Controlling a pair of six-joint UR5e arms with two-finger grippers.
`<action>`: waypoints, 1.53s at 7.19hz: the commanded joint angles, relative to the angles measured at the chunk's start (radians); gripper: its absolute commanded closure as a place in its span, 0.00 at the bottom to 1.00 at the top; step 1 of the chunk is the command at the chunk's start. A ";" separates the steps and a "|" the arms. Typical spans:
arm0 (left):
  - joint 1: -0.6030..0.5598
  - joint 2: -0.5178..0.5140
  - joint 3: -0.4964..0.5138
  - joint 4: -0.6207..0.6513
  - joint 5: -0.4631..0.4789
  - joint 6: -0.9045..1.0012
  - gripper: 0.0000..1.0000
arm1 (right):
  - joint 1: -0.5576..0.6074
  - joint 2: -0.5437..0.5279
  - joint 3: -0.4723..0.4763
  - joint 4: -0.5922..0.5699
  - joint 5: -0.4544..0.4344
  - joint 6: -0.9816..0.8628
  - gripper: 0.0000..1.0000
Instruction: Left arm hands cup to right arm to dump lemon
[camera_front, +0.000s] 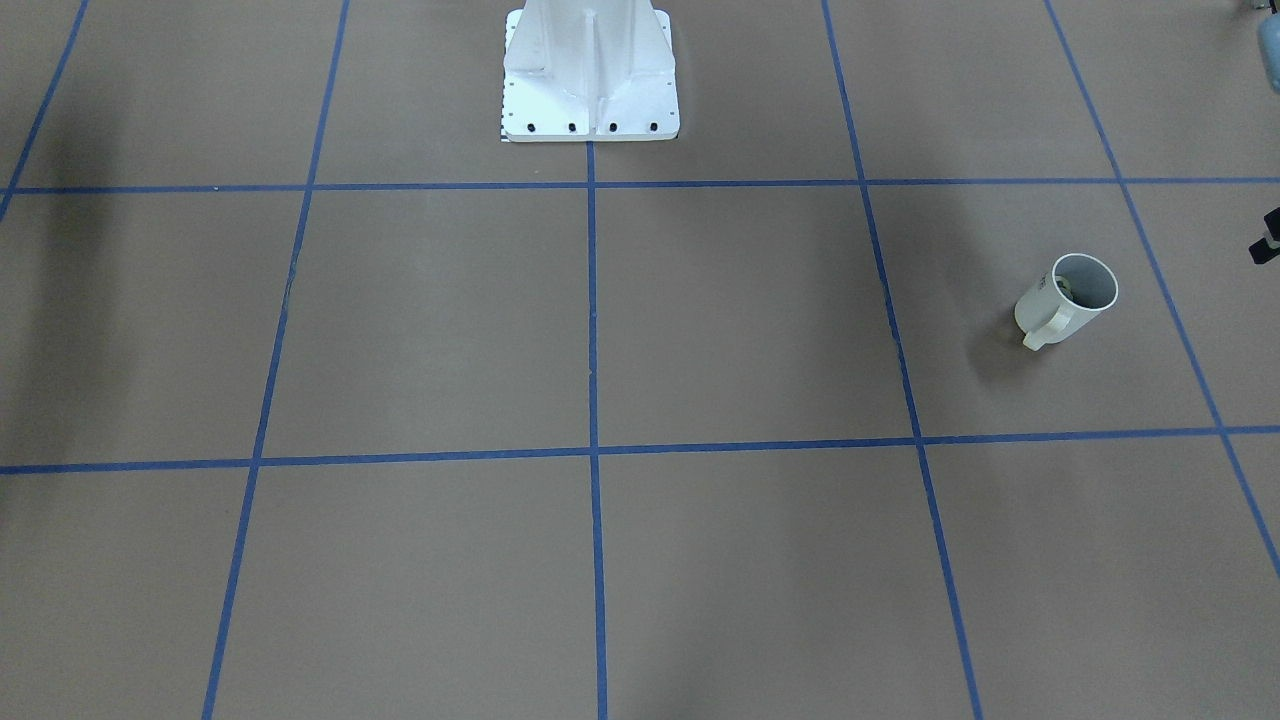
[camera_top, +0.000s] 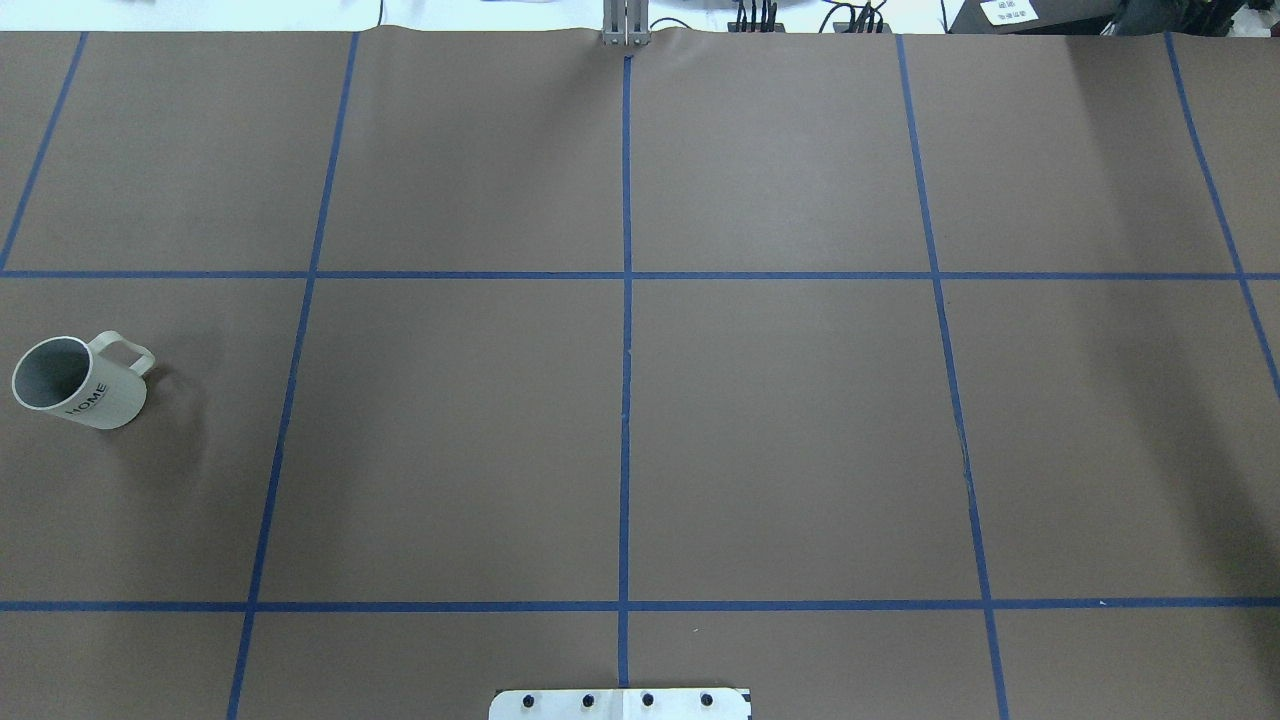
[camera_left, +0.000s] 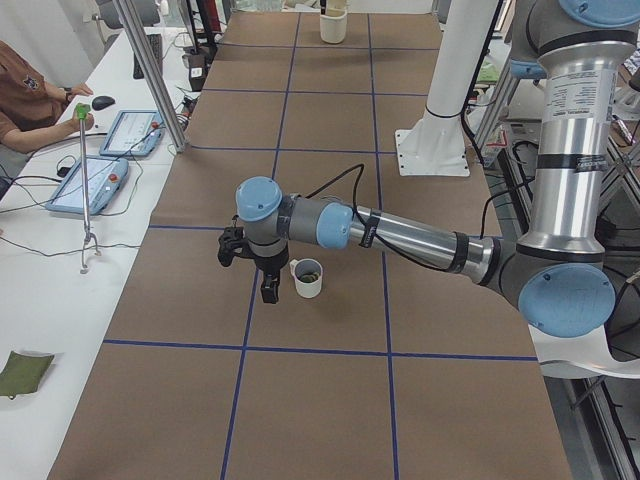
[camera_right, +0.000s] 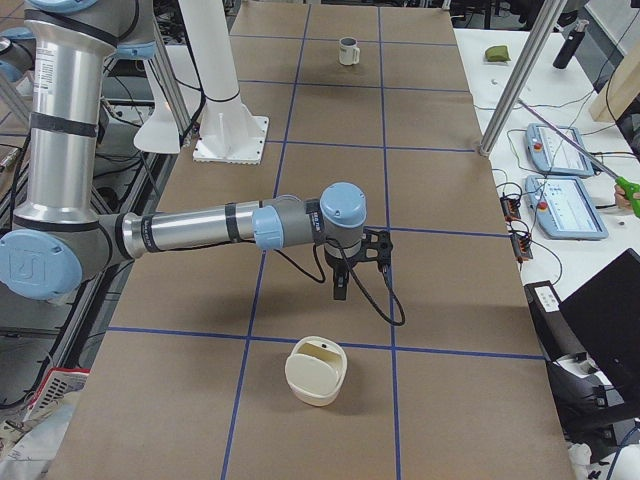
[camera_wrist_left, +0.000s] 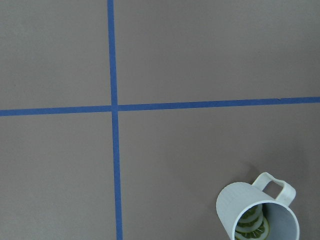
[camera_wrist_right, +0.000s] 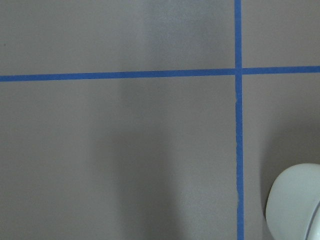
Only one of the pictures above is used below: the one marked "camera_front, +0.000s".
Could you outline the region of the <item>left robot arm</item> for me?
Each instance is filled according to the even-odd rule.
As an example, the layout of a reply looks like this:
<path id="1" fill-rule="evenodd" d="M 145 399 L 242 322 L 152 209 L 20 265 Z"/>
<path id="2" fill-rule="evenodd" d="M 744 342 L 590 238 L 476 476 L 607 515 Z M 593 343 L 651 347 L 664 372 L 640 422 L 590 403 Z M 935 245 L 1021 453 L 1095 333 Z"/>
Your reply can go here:
<path id="1" fill-rule="evenodd" d="M 1260 68 L 1270 92 L 1279 95 L 1279 1 L 1238 1 L 1256 15 L 1254 32 Z"/>

